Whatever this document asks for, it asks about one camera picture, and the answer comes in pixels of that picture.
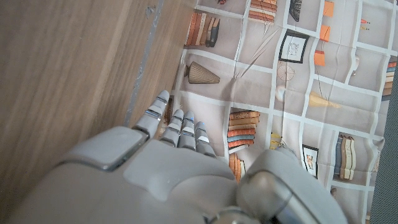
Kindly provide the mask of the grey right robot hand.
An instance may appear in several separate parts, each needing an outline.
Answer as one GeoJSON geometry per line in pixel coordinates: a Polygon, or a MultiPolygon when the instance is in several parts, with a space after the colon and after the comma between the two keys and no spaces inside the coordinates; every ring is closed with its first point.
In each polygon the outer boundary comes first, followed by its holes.
{"type": "Polygon", "coordinates": [[[77,144],[27,194],[9,223],[346,223],[291,149],[261,153],[237,180],[203,123],[177,110],[156,139],[169,93],[131,128],[77,144]]]}

